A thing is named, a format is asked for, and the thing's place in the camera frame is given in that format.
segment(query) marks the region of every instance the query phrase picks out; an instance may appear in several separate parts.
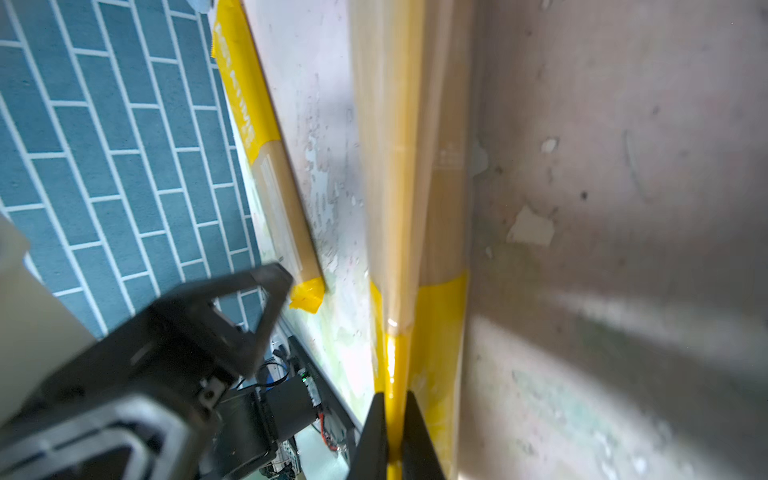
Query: blue brick pattern mat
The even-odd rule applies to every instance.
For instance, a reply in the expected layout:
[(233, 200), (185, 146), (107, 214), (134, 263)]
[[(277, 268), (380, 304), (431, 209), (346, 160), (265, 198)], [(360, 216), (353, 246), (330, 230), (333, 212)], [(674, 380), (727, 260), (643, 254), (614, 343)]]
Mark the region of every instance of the blue brick pattern mat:
[[(184, 0), (0, 0), (0, 212), (97, 338), (260, 262), (205, 15)], [(260, 295), (219, 299), (253, 328)]]

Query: scratch mark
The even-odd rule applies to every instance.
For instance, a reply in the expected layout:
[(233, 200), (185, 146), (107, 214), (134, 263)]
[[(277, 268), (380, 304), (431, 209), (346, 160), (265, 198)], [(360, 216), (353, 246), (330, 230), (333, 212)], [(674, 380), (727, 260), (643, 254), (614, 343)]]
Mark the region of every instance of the scratch mark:
[(640, 178), (637, 176), (637, 167), (634, 163), (634, 145), (632, 142), (632, 132), (629, 130), (625, 130), (623, 133), (624, 137), (624, 163), (627, 164), (627, 167), (629, 168), (629, 174), (632, 178), (632, 183), (634, 184), (635, 189), (637, 189), (637, 193), (640, 194), (640, 197), (643, 199), (643, 202), (648, 203), (650, 201), (650, 198), (645, 193), (645, 189), (643, 188), (643, 185), (640, 183)]

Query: yellow taped box end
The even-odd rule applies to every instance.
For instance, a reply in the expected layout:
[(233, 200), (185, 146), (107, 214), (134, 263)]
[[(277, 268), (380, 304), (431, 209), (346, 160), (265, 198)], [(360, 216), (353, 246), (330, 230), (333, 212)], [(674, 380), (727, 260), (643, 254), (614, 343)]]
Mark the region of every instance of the yellow taped box end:
[(291, 290), (289, 307), (302, 309), (309, 313), (317, 313), (325, 295), (325, 283), (323, 283), (323, 278), (318, 276), (296, 285)]

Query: wire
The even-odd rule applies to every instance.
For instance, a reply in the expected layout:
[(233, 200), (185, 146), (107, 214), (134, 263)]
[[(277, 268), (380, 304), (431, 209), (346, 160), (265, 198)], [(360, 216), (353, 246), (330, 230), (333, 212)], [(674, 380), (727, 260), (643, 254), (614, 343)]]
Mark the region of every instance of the wire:
[(286, 371), (286, 374), (283, 376), (283, 378), (281, 378), (281, 379), (277, 379), (277, 380), (275, 380), (274, 382), (271, 382), (271, 383), (254, 383), (254, 386), (259, 386), (259, 387), (263, 387), (263, 388), (269, 388), (269, 387), (272, 387), (272, 386), (278, 386), (280, 383), (283, 383), (283, 382), (285, 382), (286, 380), (288, 380), (288, 367), (287, 367), (287, 366), (285, 366), (285, 365), (283, 365), (282, 363), (278, 363), (278, 362), (271, 362), (271, 361), (270, 361), (270, 362), (264, 362), (264, 363), (262, 363), (262, 364), (261, 364), (261, 366), (260, 366), (260, 367), (257, 369), (257, 372), (260, 372), (260, 371), (261, 371), (261, 369), (262, 369), (262, 368), (264, 368), (264, 367), (265, 367), (265, 366), (267, 366), (267, 365), (277, 365), (277, 366), (279, 366), (279, 367), (283, 367), (283, 370), (285, 370), (285, 371)]
[(320, 413), (317, 414), (317, 416), (318, 416), (318, 418), (320, 418), (320, 436), (323, 437), (323, 442), (325, 442), (326, 447), (328, 447), (328, 449), (331, 452), (337, 451), (339, 449), (339, 447), (337, 447), (335, 445), (331, 445), (328, 442), (330, 435), (328, 435), (326, 433), (326, 427), (325, 427), (325, 423), (324, 423), (325, 415), (322, 412), (320, 412)]

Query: black cable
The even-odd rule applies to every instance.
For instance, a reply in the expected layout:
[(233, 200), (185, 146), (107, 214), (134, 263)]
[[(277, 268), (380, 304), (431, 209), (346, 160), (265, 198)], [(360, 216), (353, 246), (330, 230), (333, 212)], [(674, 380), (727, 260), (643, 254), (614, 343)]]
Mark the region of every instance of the black cable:
[(281, 364), (281, 363), (278, 363), (278, 362), (271, 362), (270, 361), (270, 362), (262, 363), (261, 366), (256, 370), (257, 374), (258, 374), (258, 372), (261, 371), (262, 368), (264, 368), (267, 365), (277, 365), (279, 367), (283, 367), (283, 370), (286, 371), (285, 376), (283, 378), (275, 380), (274, 382), (271, 382), (271, 383), (254, 383), (253, 386), (258, 386), (258, 387), (262, 387), (262, 388), (266, 389), (266, 388), (270, 388), (270, 387), (273, 387), (273, 386), (278, 386), (280, 383), (283, 383), (286, 380), (288, 380), (288, 372), (289, 372), (288, 367), (283, 365), (283, 364)]

